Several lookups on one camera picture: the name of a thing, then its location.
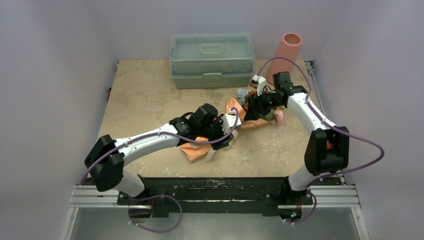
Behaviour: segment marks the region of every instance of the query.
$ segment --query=green plastic box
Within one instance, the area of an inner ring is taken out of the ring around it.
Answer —
[[[248,33],[175,35],[169,62],[179,89],[246,87],[255,52]]]

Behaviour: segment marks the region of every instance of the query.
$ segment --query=beige tile surface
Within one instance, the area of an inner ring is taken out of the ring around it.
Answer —
[[[256,61],[256,69],[264,63]],[[297,63],[306,71],[303,61]],[[302,74],[294,68],[294,85],[304,85]],[[177,89],[170,77],[168,60],[121,60],[112,86],[99,136],[131,137],[154,130],[204,103],[220,113],[238,87]],[[294,173],[304,162],[309,136],[288,109],[283,124],[239,130],[239,137],[228,149],[218,150],[210,162],[190,163],[179,147],[144,156],[126,169],[145,177],[278,177]]]

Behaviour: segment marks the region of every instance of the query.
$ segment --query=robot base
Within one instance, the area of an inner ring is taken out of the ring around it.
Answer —
[[[179,201],[184,213],[205,214],[262,214],[264,217],[281,216],[278,205],[312,205],[305,191],[287,189],[288,177],[146,177],[146,190],[137,198],[169,195]],[[340,185],[338,177],[327,178],[320,185]],[[128,199],[119,194],[118,205],[150,205],[149,201]],[[166,218],[179,213],[178,206],[168,198],[155,198],[154,218]]]

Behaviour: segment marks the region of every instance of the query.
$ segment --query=pink cup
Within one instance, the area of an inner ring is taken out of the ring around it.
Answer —
[[[302,38],[296,33],[286,33],[282,36],[279,42],[277,51],[274,57],[286,57],[290,60],[296,61],[301,49]],[[266,72],[266,80],[270,84],[274,84],[273,75],[280,72],[289,72],[293,70],[293,64],[284,59],[274,59],[271,61],[268,71]]]

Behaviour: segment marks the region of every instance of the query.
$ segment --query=orange cloth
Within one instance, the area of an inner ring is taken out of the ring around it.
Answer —
[[[196,141],[207,142],[208,139],[198,136]],[[209,150],[212,149],[210,144],[195,144],[195,143],[184,143],[181,145],[181,150],[185,153],[190,162],[198,160],[201,156],[208,154]]]
[[[241,128],[240,129],[252,129],[259,126],[263,126],[265,124],[269,124],[270,122],[264,119],[258,119],[254,121],[243,121],[246,116],[246,111],[240,105],[240,103],[234,98],[231,97],[226,104],[226,113],[230,112],[232,107],[236,107],[238,110],[238,117],[241,119]],[[207,142],[208,139],[204,137],[197,137],[196,141]],[[200,157],[208,154],[210,150],[212,150],[212,146],[210,144],[195,144],[195,143],[185,143],[181,145],[181,150],[185,153],[188,160],[193,163],[198,160]]]
[[[238,117],[241,119],[241,128],[240,129],[252,129],[259,126],[263,126],[265,124],[269,124],[270,122],[267,120],[264,120],[262,118],[258,120],[252,120],[252,121],[243,121],[243,119],[246,116],[246,111],[243,109],[243,107],[240,105],[240,103],[234,98],[231,97],[229,101],[226,104],[226,113],[228,114],[230,112],[230,109],[236,107],[238,110]]]

